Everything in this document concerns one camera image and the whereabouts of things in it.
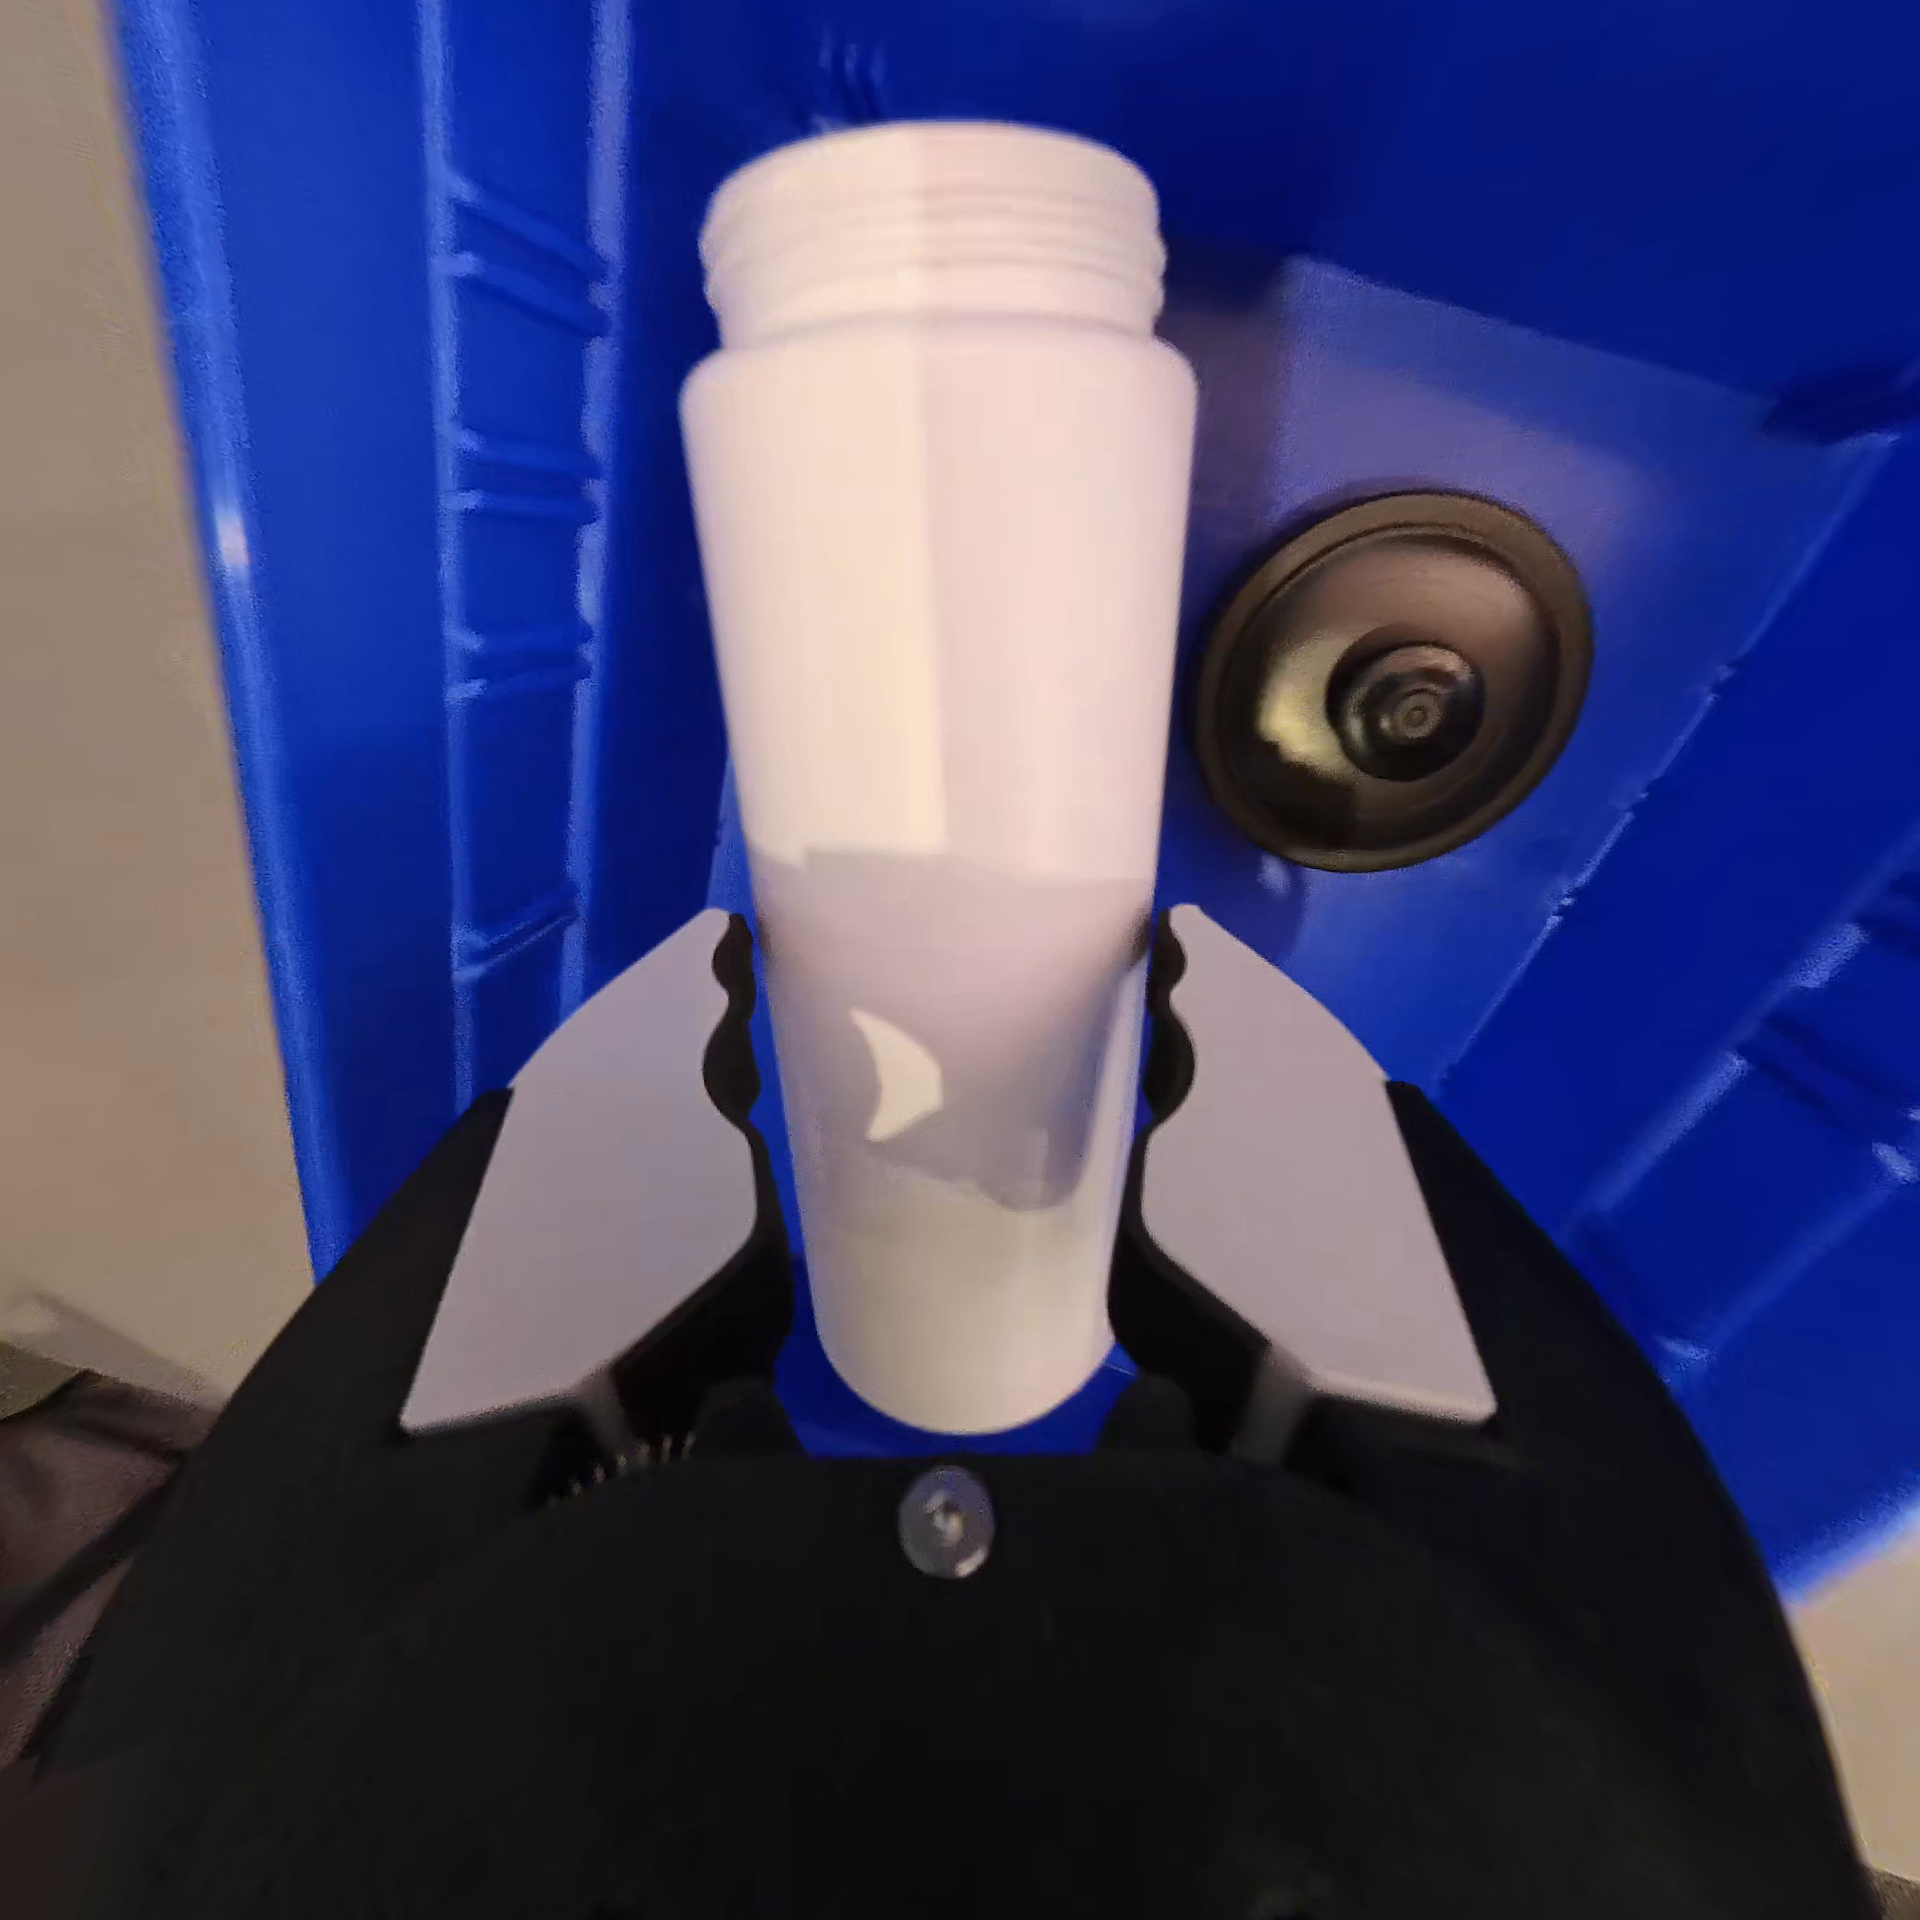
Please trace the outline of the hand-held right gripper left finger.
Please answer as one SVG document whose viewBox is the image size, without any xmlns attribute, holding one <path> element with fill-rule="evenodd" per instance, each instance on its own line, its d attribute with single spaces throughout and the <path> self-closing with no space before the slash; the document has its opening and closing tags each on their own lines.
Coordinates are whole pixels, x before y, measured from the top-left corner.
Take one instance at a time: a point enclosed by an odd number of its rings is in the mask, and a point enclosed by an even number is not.
<svg viewBox="0 0 1920 1920">
<path fill-rule="evenodd" d="M 414 1381 L 406 1433 L 530 1408 L 682 1433 L 617 1369 L 750 1250 L 752 932 L 698 913 L 582 1002 L 513 1074 Z"/>
</svg>

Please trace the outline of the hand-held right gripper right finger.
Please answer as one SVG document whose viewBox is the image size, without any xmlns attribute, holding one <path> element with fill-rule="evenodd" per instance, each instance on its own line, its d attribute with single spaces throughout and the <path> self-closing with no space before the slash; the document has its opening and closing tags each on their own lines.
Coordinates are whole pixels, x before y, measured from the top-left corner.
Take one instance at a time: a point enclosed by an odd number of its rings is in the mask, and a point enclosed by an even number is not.
<svg viewBox="0 0 1920 1920">
<path fill-rule="evenodd" d="M 1148 1013 L 1121 1348 L 1200 1427 L 1296 1427 L 1321 1402 L 1488 1425 L 1497 1394 L 1366 1048 L 1188 904 L 1159 922 Z"/>
</svg>

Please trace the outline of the black bottle lid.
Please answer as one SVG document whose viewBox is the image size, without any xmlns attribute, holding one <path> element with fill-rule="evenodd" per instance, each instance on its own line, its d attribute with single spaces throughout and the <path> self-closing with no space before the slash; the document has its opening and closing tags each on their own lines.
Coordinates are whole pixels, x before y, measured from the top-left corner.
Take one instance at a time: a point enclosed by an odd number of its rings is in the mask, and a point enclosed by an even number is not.
<svg viewBox="0 0 1920 1920">
<path fill-rule="evenodd" d="M 1319 874 L 1392 874 L 1501 823 L 1565 749 L 1592 610 L 1534 519 L 1390 491 L 1298 519 L 1212 610 L 1188 733 L 1221 817 Z"/>
</svg>

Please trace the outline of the white bottle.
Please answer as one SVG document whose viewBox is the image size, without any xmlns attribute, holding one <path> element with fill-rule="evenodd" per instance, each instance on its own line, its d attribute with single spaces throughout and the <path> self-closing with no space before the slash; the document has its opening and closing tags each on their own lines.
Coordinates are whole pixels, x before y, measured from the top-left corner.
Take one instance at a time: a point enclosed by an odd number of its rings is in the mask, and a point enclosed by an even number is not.
<svg viewBox="0 0 1920 1920">
<path fill-rule="evenodd" d="M 1194 376 L 1145 175 L 814 136 L 698 234 L 678 397 L 814 1322 L 930 1433 L 1109 1355 Z"/>
</svg>

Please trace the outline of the blue plastic object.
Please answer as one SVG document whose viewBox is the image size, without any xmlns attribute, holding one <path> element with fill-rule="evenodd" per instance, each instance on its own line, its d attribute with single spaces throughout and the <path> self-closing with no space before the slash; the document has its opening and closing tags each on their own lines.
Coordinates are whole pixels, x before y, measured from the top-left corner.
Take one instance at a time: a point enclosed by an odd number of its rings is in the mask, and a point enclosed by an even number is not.
<svg viewBox="0 0 1920 1920">
<path fill-rule="evenodd" d="M 1181 673 L 1324 500 L 1536 519 L 1562 760 L 1404 874 L 1212 802 L 1160 895 L 1425 1088 L 1790 1595 L 1916 1535 L 1916 5 L 112 5 L 325 1276 L 746 907 L 678 396 L 781 144 L 1098 140 L 1200 384 Z"/>
</svg>

